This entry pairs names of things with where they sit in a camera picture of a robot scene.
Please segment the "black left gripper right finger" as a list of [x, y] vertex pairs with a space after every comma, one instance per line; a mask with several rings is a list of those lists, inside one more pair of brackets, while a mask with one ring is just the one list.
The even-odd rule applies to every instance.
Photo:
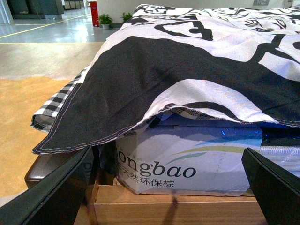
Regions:
[[300, 223], [300, 179], [251, 148], [242, 155], [252, 192], [269, 225]]

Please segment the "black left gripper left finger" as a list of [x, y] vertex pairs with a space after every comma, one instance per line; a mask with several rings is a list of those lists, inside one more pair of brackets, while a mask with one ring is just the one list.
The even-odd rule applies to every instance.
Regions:
[[88, 187], [93, 151], [85, 148], [0, 208], [2, 225], [72, 225]]

